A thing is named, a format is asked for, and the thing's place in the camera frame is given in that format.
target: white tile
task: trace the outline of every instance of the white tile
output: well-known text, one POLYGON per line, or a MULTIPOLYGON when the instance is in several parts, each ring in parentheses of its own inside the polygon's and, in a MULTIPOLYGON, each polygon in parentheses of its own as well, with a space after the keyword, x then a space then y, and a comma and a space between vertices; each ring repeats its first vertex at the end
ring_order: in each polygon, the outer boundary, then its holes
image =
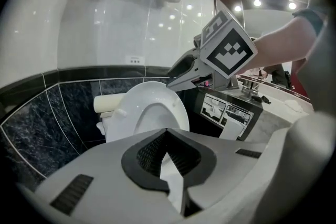
POLYGON ((204 20, 210 20, 212 11, 213 0, 164 4, 156 0, 69 0, 59 35, 58 67, 123 65, 127 56, 144 57, 147 66, 170 67, 193 47, 194 36, 201 32, 204 20), (186 9, 187 4, 193 9, 186 9))
POLYGON ((0 21, 0 87, 57 68, 67 0, 9 0, 0 21))
POLYGON ((202 2, 202 29, 207 25, 207 23, 214 17, 214 0, 201 0, 202 2))

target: toilet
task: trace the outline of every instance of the toilet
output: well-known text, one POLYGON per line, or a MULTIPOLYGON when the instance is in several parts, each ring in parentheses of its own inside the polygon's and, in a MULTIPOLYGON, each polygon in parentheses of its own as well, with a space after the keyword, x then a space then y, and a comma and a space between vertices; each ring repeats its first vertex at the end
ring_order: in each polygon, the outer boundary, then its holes
POLYGON ((101 112, 102 119, 97 127, 107 143, 161 128, 189 131, 189 120, 181 99, 161 82, 148 81, 125 94, 96 98, 95 111, 101 112))

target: wall outlet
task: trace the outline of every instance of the wall outlet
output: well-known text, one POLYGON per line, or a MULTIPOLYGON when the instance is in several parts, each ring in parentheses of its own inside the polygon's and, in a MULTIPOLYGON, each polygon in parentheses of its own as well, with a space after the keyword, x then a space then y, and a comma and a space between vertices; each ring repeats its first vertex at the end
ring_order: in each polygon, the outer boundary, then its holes
POLYGON ((135 66, 144 66, 145 65, 145 58, 143 56, 126 55, 125 56, 125 64, 126 65, 135 65, 135 66))

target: human arm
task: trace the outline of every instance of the human arm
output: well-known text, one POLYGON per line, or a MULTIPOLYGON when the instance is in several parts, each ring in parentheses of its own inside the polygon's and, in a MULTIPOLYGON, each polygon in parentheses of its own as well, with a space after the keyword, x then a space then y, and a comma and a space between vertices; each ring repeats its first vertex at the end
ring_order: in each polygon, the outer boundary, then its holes
POLYGON ((304 17, 296 17, 288 24, 254 41, 258 54, 238 73, 305 58, 314 44, 316 32, 304 17))

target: black marble tile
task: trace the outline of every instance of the black marble tile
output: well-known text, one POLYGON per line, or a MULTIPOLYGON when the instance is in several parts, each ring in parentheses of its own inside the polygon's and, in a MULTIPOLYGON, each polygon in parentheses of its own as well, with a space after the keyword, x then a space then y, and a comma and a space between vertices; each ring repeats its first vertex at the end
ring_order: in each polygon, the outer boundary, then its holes
POLYGON ((12 111, 44 91, 42 74, 16 81, 0 89, 0 122, 12 111))
POLYGON ((45 176, 78 156, 57 124, 45 92, 8 118, 2 127, 21 155, 45 176))
POLYGON ((146 82, 146 81, 158 81, 158 82, 162 82, 164 84, 168 84, 168 82, 170 82, 171 80, 172 80, 171 78, 150 78, 150 79, 145 78, 144 82, 146 82))
POLYGON ((44 82, 46 84, 46 88, 49 88, 50 86, 57 84, 59 81, 59 74, 58 70, 53 70, 50 72, 43 73, 44 76, 44 82))
POLYGON ((87 148, 92 148, 92 147, 95 147, 95 146, 98 146, 98 145, 104 144, 104 143, 106 143, 106 140, 84 142, 84 144, 87 148))
POLYGON ((82 154, 84 151, 86 151, 86 147, 84 146, 82 140, 79 138, 75 128, 70 121, 68 113, 63 104, 59 85, 56 85, 49 89, 47 91, 47 94, 49 97, 51 108, 64 134, 68 138, 69 142, 73 145, 73 147, 77 150, 77 152, 79 154, 82 154))
POLYGON ((169 67, 146 67, 146 77, 167 77, 169 67))
POLYGON ((101 80, 101 93, 104 94, 115 94, 115 93, 125 93, 132 89, 134 86, 143 82, 143 79, 111 79, 111 80, 101 80))
POLYGON ((4 156, 4 164, 8 166, 12 173, 3 173, 2 176, 8 177, 10 181, 14 181, 24 185, 31 191, 35 191, 37 186, 45 179, 42 175, 32 169, 13 149, 6 139, 2 130, 0 130, 1 152, 4 156))
POLYGON ((99 66, 59 70, 61 82, 90 79, 138 78, 145 76, 145 67, 99 66))
POLYGON ((62 83, 59 85, 70 119, 83 142, 103 138, 96 127, 99 116, 93 100, 100 95, 99 81, 62 83))

